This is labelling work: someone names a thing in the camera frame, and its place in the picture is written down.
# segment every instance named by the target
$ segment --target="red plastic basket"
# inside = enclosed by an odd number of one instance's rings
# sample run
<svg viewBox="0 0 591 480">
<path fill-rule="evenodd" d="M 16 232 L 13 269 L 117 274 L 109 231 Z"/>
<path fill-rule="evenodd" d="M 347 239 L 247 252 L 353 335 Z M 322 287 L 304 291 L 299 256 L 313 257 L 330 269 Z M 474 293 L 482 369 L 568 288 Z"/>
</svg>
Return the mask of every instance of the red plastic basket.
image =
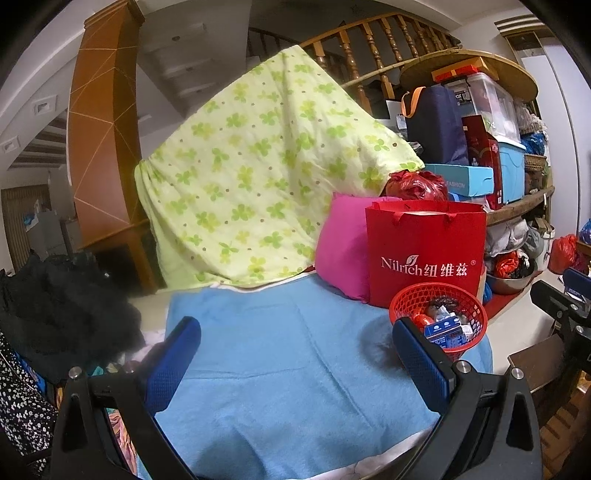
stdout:
<svg viewBox="0 0 591 480">
<path fill-rule="evenodd" d="M 448 295 L 459 302 L 457 312 L 466 315 L 474 331 L 474 337 L 466 345 L 443 349 L 452 362 L 455 362 L 466 350 L 482 340 L 488 325 L 488 317 L 482 303 L 466 290 L 435 282 L 417 283 L 406 287 L 399 291 L 390 303 L 390 322 L 394 323 L 399 318 L 410 316 L 417 307 L 426 310 L 429 301 L 441 295 Z"/>
</svg>

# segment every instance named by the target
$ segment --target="metal bowl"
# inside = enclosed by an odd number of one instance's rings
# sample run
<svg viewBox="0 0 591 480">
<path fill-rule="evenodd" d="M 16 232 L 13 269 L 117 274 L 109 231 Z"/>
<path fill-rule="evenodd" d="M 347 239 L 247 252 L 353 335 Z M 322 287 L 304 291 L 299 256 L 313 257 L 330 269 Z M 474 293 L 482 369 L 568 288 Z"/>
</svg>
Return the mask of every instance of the metal bowl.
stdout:
<svg viewBox="0 0 591 480">
<path fill-rule="evenodd" d="M 531 280 L 534 278 L 535 273 L 538 269 L 538 265 L 536 265 L 535 260 L 530 259 L 530 262 L 534 264 L 534 269 L 530 275 L 524 278 L 497 278 L 492 276 L 490 273 L 486 274 L 486 283 L 489 284 L 493 293 L 499 295 L 513 295 L 515 293 L 519 293 L 521 290 L 526 288 L 527 285 L 530 284 Z"/>
</svg>

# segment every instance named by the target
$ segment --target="pink pillow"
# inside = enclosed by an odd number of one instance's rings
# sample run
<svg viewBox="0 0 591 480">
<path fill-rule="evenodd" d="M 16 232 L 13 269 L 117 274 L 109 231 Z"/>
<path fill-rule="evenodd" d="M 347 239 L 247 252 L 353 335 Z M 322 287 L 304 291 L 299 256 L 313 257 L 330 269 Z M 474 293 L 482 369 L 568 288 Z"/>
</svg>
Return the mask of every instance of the pink pillow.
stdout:
<svg viewBox="0 0 591 480">
<path fill-rule="evenodd" d="M 329 217 L 316 246 L 316 271 L 320 278 L 348 297 L 369 301 L 368 234 L 365 208 L 372 202 L 396 197 L 352 197 L 333 194 Z"/>
</svg>

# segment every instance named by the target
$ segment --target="orange bag strap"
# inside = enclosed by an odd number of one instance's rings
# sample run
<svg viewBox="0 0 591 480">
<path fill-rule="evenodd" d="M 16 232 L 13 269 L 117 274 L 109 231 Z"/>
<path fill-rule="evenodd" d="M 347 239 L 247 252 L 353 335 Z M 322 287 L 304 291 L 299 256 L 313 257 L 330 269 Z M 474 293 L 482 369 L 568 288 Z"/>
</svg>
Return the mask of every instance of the orange bag strap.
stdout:
<svg viewBox="0 0 591 480">
<path fill-rule="evenodd" d="M 408 115 L 406 113 L 406 104 L 404 103 L 404 97 L 406 97 L 410 92 L 406 92 L 402 96 L 400 110 L 402 111 L 402 114 L 404 115 L 405 118 L 412 118 L 414 113 L 417 111 L 418 98 L 421 96 L 421 92 L 423 91 L 424 88 L 426 88 L 426 87 L 419 87 L 419 88 L 414 89 L 413 96 L 410 99 L 410 112 L 408 113 Z"/>
</svg>

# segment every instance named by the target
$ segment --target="orange wooden pillar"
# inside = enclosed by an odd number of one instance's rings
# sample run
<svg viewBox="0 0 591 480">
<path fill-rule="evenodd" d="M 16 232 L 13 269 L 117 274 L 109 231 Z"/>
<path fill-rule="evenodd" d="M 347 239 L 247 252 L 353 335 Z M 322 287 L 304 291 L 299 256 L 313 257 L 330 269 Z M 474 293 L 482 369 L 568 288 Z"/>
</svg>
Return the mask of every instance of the orange wooden pillar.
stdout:
<svg viewBox="0 0 591 480">
<path fill-rule="evenodd" d="M 143 291 L 152 292 L 157 289 L 155 264 L 144 248 L 150 226 L 134 181 L 141 159 L 135 69 L 143 22 L 132 0 L 118 0 L 86 20 L 72 80 L 67 142 L 85 247 L 97 255 L 117 250 L 134 265 Z"/>
</svg>

